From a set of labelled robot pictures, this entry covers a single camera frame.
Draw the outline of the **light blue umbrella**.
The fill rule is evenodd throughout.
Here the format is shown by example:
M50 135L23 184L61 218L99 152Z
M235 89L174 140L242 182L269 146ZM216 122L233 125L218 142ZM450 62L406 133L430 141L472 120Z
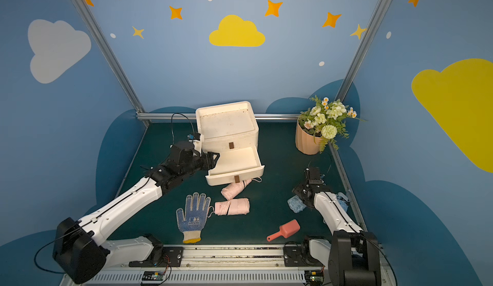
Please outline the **light blue umbrella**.
M295 214L302 212L307 207L299 196L291 197L287 200L287 204Z
M350 201L349 198L342 192L337 193L336 198L342 207L342 209L347 212L348 208L350 207Z

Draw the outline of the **white three-drawer cabinet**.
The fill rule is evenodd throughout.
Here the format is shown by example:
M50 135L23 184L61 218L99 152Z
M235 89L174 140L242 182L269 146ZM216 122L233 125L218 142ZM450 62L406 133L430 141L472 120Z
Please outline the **white three-drawer cabinet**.
M208 185L228 185L262 177L259 127L250 102L199 108L196 124L202 151L220 155L216 166L205 176Z

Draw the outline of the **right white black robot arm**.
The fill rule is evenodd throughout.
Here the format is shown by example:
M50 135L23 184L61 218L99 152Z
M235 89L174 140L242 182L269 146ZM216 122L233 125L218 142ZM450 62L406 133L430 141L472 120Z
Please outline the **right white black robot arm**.
M332 285L381 285L380 248L376 236L358 226L342 208L337 195L322 180L317 167L304 171L293 189L304 205L318 211L329 228L331 242L308 240L311 258L322 263Z

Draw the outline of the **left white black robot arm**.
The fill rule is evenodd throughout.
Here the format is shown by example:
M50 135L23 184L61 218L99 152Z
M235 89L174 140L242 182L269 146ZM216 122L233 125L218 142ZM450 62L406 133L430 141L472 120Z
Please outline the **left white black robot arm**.
M119 264L157 266L164 262L163 244L152 235L119 241L109 237L185 179L199 170L214 169L220 154L200 152L199 147L198 141L172 145L168 157L125 193L77 221L67 218L58 225L53 259L75 284L86 283L102 269Z

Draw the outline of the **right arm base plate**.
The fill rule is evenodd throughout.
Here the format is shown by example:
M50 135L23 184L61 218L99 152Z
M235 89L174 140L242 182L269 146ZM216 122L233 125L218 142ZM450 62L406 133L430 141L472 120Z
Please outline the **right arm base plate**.
M285 267L324 267L323 263L313 258L308 250L301 246L287 245L283 247Z

